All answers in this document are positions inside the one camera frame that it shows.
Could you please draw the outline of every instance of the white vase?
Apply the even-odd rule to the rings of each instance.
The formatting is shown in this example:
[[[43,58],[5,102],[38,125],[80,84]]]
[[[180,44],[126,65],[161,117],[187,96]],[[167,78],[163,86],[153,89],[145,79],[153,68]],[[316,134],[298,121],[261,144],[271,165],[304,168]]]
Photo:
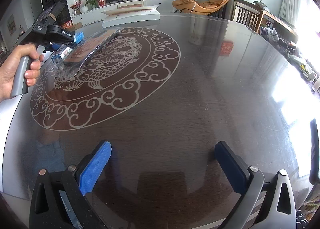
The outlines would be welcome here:
[[[80,9],[80,12],[81,13],[85,13],[88,11],[88,7],[87,6],[83,6],[81,9]]]

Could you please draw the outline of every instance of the round glass table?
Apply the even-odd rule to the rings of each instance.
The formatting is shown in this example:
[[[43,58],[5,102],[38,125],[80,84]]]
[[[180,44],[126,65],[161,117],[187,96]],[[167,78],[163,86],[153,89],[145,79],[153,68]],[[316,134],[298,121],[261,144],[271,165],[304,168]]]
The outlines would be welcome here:
[[[263,172],[285,169],[300,207],[319,102],[298,71],[235,22],[172,13],[124,27],[73,79],[50,76],[48,59],[21,98],[2,166],[18,217],[28,217],[41,168],[62,171],[101,140],[112,155],[86,198],[112,228],[219,226],[239,195],[214,158],[218,141]]]

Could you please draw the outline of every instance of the tv stand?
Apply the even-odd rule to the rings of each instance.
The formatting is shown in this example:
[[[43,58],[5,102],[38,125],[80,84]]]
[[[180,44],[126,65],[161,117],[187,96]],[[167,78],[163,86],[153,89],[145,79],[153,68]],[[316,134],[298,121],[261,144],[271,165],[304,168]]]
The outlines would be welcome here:
[[[174,0],[131,0],[131,1],[115,2],[115,3],[108,2],[109,3],[108,5],[91,9],[90,11],[87,11],[85,13],[81,13],[80,15],[72,17],[71,20],[72,20],[72,24],[77,24],[81,22],[82,25],[84,26],[93,22],[104,20],[107,16],[104,13],[102,13],[103,11],[115,10],[122,6],[137,5],[137,4],[142,4],[143,6],[159,5],[159,7],[157,8],[157,11],[174,12],[174,9],[172,6],[173,1]]]

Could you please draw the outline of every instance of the metal screw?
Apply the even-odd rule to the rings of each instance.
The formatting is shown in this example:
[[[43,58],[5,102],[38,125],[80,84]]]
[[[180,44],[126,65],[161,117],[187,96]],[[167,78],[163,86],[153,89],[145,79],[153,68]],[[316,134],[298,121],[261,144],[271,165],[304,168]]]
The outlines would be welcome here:
[[[256,166],[250,166],[250,169],[251,169],[252,172],[258,172],[259,171],[258,167],[256,167]]]
[[[45,174],[45,169],[41,169],[40,171],[39,171],[39,175],[40,176],[43,176]]]
[[[280,174],[281,174],[282,176],[286,176],[288,173],[285,171],[285,169],[281,169],[281,170],[280,170]]]
[[[73,171],[75,171],[76,170],[76,165],[70,165],[69,167],[68,167],[68,171],[70,171],[70,172],[73,172]]]

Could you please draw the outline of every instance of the human hand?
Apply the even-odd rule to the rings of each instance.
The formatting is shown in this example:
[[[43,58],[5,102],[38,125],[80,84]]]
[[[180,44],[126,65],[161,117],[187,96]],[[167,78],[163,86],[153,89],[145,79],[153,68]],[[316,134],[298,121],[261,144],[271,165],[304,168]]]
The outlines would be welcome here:
[[[0,67],[0,102],[5,99],[10,99],[10,93],[13,85],[13,78],[19,66],[20,58],[29,56],[32,59],[39,61],[32,62],[30,70],[24,74],[29,87],[34,86],[36,78],[40,75],[41,62],[44,60],[44,55],[37,54],[37,49],[34,44],[19,45],[11,52],[8,58]]]

